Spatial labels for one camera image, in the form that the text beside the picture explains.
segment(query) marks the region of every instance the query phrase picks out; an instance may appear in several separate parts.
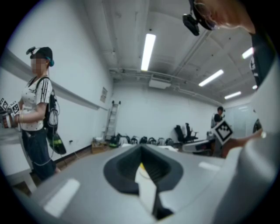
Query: white t-shirt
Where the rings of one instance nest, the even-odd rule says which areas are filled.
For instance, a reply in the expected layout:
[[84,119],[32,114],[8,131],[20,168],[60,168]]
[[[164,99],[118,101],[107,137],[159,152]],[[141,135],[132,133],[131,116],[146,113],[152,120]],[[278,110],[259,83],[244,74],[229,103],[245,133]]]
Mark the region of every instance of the white t-shirt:
[[[36,111],[36,107],[39,103],[49,103],[49,97],[52,93],[53,87],[49,79],[44,79],[39,83],[39,86],[36,91],[36,85],[39,82],[33,82],[31,79],[26,87],[23,89],[21,94],[21,99],[23,100],[22,112],[21,114],[29,114]],[[22,123],[21,128],[26,131],[37,131],[43,127],[43,120],[37,121],[35,123]]]

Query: floor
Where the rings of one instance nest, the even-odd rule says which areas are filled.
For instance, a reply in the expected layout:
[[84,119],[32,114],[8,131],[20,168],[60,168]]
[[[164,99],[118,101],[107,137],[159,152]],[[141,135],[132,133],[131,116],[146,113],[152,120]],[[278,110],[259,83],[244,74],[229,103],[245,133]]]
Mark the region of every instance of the floor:
[[[84,150],[80,151],[77,153],[77,155],[72,155],[68,158],[66,158],[64,161],[60,161],[58,162],[56,165],[60,170],[65,169],[67,166],[71,165],[72,163],[74,163],[76,160],[78,160],[79,158],[84,158],[86,156],[92,155],[91,152],[91,147],[85,148]],[[31,177],[35,183],[36,186],[39,186],[41,184],[40,179],[37,177],[37,175],[35,173],[31,173]],[[31,195],[31,192],[29,191],[27,185],[25,184],[25,182],[21,182],[19,184],[16,184],[13,186],[14,188],[22,191],[23,193],[25,193],[26,195]]]

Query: ceiling light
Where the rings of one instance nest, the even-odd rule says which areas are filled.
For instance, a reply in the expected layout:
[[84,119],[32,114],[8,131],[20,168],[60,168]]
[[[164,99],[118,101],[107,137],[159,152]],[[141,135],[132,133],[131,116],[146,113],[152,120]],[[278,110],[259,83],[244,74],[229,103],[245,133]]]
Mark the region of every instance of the ceiling light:
[[212,80],[214,80],[215,78],[219,77],[222,74],[224,74],[224,71],[222,69],[220,69],[216,73],[214,73],[213,75],[208,77],[206,80],[204,80],[201,83],[199,83],[198,85],[199,86],[205,86],[207,83],[211,82]]
[[233,93],[233,94],[230,94],[230,95],[228,95],[228,96],[225,96],[224,98],[227,100],[227,99],[229,99],[229,98],[233,98],[233,97],[238,96],[238,95],[240,95],[240,94],[241,94],[241,92],[239,91],[239,92],[237,92],[237,93]]
[[148,71],[155,40],[156,40],[156,35],[153,34],[146,35],[143,59],[141,65],[141,70],[143,71]]
[[248,58],[250,55],[252,55],[254,53],[254,49],[252,47],[250,47],[248,50],[246,50],[243,54],[242,54],[242,58],[246,59]]

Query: ladder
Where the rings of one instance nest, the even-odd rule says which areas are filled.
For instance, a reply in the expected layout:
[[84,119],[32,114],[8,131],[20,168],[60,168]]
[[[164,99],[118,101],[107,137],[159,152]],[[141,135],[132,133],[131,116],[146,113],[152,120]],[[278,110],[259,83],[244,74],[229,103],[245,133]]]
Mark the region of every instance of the ladder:
[[120,105],[121,101],[118,104],[115,104],[115,101],[112,101],[112,107],[108,113],[108,120],[104,133],[104,140],[110,140],[112,136],[116,135],[117,116]]

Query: air vent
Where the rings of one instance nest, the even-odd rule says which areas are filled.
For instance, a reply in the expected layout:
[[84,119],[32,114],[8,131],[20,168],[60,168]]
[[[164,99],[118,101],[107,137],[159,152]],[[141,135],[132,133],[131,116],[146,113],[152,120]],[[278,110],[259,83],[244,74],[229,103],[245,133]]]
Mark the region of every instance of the air vent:
[[149,82],[149,87],[166,89],[167,87],[171,86],[171,81],[172,79],[170,77],[153,74]]

